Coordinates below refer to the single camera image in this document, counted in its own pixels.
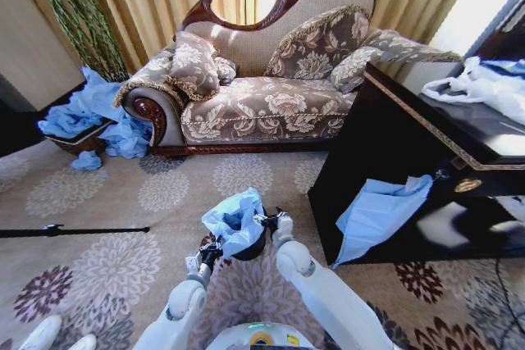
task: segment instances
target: yellow label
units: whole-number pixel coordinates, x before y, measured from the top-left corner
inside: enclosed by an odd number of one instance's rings
[[[299,338],[297,338],[296,336],[287,334],[286,338],[288,339],[288,343],[299,346]]]

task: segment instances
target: wall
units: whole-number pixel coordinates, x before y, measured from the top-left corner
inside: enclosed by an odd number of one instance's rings
[[[0,0],[0,74],[41,110],[84,77],[33,0]]]
[[[457,0],[430,42],[444,51],[468,54],[508,0]]]

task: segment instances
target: black rod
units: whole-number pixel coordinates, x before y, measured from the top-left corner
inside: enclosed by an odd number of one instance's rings
[[[38,230],[0,230],[0,238],[57,237],[58,235],[107,234],[107,233],[147,233],[149,227],[138,229],[77,229],[62,230],[64,225],[46,225]]]

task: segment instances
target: gold trim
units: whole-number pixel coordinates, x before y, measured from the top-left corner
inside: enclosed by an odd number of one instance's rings
[[[385,87],[381,82],[376,80],[371,76],[367,71],[364,73],[365,78],[370,82],[376,85],[386,96],[392,99],[397,105],[403,108],[412,118],[417,120],[425,129],[430,131],[437,137],[444,145],[446,145],[451,151],[456,155],[461,157],[464,161],[468,163],[474,170],[478,171],[491,171],[491,170],[525,170],[525,164],[481,164],[474,157],[468,154],[463,148],[461,148],[457,143],[452,141],[446,134],[437,129],[432,123],[419,115],[414,109],[411,108],[406,102],[398,98],[393,94],[389,89]]]
[[[475,180],[474,178],[465,178],[464,180],[456,184],[454,191],[456,193],[470,192],[471,190],[474,190],[482,184],[482,180]]]

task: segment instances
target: floral carpet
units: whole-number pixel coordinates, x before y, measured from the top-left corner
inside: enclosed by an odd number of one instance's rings
[[[53,348],[94,333],[97,349],[127,349],[158,317],[185,277],[184,257],[210,237],[200,217],[249,186],[264,205],[286,209],[294,234],[324,263],[306,192],[324,152],[209,155],[186,160],[104,157],[77,172],[72,156],[43,142],[0,158],[3,229],[62,223],[68,229],[151,226],[147,234],[91,234],[0,242],[0,350],[18,348],[45,317],[63,324]],[[368,302],[402,348],[524,349],[494,260],[341,266],[336,273]],[[525,260],[500,263],[509,304],[525,325]],[[275,268],[267,244],[253,261],[221,259],[190,348],[224,328],[273,320],[295,326],[318,348],[337,349],[297,291]]]

